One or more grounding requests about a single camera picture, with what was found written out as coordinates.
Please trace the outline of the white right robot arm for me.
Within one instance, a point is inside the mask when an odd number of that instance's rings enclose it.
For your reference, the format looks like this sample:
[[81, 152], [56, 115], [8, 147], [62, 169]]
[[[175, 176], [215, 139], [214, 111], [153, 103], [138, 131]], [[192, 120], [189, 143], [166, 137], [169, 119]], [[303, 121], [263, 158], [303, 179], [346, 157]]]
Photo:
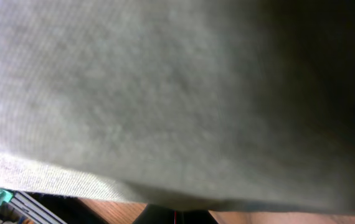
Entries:
[[218, 224], [207, 210], [179, 211], [147, 204], [133, 224]]

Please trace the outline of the olive green shorts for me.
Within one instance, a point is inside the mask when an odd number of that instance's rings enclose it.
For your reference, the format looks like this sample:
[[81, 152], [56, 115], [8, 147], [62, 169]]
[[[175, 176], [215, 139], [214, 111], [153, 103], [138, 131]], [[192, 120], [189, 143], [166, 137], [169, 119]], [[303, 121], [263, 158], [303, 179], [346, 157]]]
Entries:
[[355, 1], [0, 1], [0, 187], [355, 215]]

